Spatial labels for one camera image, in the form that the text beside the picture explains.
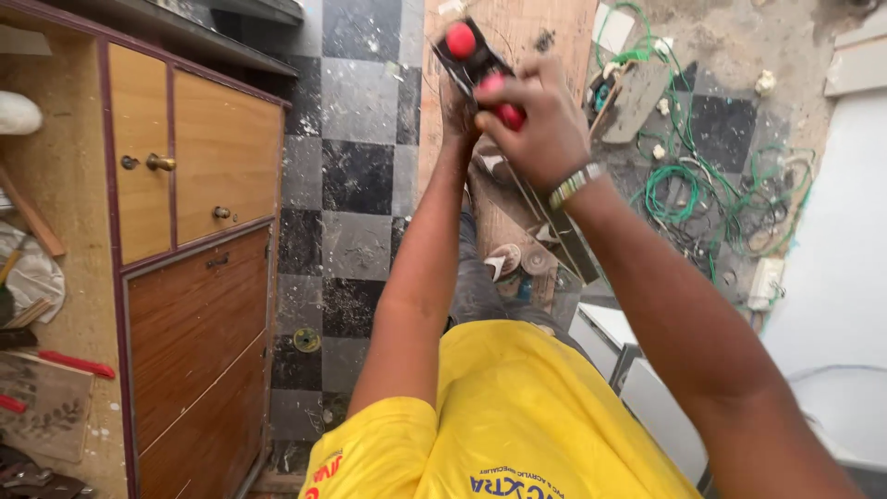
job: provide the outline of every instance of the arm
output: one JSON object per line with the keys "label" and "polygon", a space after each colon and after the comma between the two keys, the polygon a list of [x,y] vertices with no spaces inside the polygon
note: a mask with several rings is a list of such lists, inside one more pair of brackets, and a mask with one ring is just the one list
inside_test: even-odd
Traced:
{"label": "arm", "polygon": [[463,126],[465,104],[448,81],[442,83],[441,101],[440,155],[376,307],[348,417],[389,397],[414,397],[436,406],[437,350],[459,264],[459,211],[479,136],[473,126]]}
{"label": "arm", "polygon": [[[478,115],[522,175],[553,190],[589,161],[587,123],[560,66],[531,64],[486,104],[523,106],[520,132]],[[724,497],[861,497],[817,441],[780,371],[717,290],[622,200],[604,176],[567,200],[641,348],[703,438]]]}

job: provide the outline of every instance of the hand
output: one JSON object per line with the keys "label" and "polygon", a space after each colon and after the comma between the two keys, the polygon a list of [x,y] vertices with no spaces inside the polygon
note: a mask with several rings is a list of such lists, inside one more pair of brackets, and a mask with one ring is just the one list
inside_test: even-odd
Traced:
{"label": "hand", "polygon": [[527,113],[520,131],[509,130],[487,111],[478,113],[475,123],[537,189],[553,191],[590,161],[588,122],[573,104],[557,59],[531,61],[501,88],[475,90],[475,98],[486,107],[513,104]]}
{"label": "hand", "polygon": [[470,151],[481,137],[481,132],[471,119],[465,96],[446,73],[440,75],[440,98],[443,145],[459,145]]}

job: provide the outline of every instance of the yellow t-shirt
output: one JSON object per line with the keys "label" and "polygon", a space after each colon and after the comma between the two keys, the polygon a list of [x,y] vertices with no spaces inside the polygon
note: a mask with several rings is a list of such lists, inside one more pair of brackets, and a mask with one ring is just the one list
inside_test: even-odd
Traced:
{"label": "yellow t-shirt", "polygon": [[311,450],[300,498],[693,497],[578,352],[519,321],[443,336],[437,410],[380,400]]}

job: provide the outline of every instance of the wooden stick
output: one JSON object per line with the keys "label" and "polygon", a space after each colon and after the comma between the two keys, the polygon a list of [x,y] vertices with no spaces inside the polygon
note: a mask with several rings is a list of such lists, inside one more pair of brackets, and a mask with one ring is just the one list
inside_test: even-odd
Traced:
{"label": "wooden stick", "polygon": [[6,192],[9,200],[15,205],[15,209],[19,211],[21,216],[27,222],[27,226],[31,227],[31,233],[40,242],[40,246],[46,250],[51,257],[60,257],[65,254],[65,245],[56,237],[50,227],[49,222],[43,216],[43,213],[37,208],[34,200],[27,194],[16,188],[9,177],[9,173],[4,166],[0,164],[0,187]]}
{"label": "wooden stick", "polygon": [[16,315],[11,321],[7,322],[4,328],[24,328],[31,322],[36,321],[37,317],[43,315],[43,313],[49,310],[50,307],[52,307],[52,304],[50,303],[49,298],[39,297],[34,303],[29,305],[28,308],[21,311],[19,315]]}

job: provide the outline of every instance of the leg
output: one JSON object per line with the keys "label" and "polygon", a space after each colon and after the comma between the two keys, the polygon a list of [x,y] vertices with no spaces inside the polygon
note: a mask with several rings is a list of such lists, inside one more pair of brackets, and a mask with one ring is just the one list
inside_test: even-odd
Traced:
{"label": "leg", "polygon": [[450,305],[451,325],[470,321],[505,319],[505,307],[490,278],[487,266],[477,254],[477,224],[470,205],[462,204],[459,223],[459,277]]}
{"label": "leg", "polygon": [[503,305],[506,309],[506,314],[508,319],[513,321],[524,321],[536,324],[538,326],[544,326],[547,328],[551,328],[554,331],[554,337],[559,339],[561,343],[566,346],[572,347],[574,350],[579,352],[580,355],[585,357],[589,362],[591,361],[588,358],[588,354],[585,353],[582,346],[573,339],[572,336],[567,334],[567,331],[561,329],[561,326],[558,326],[557,322],[554,320],[554,317],[551,316],[548,312],[536,308],[529,302],[525,302],[523,300],[519,300],[517,298],[511,297],[503,297],[502,298]]}

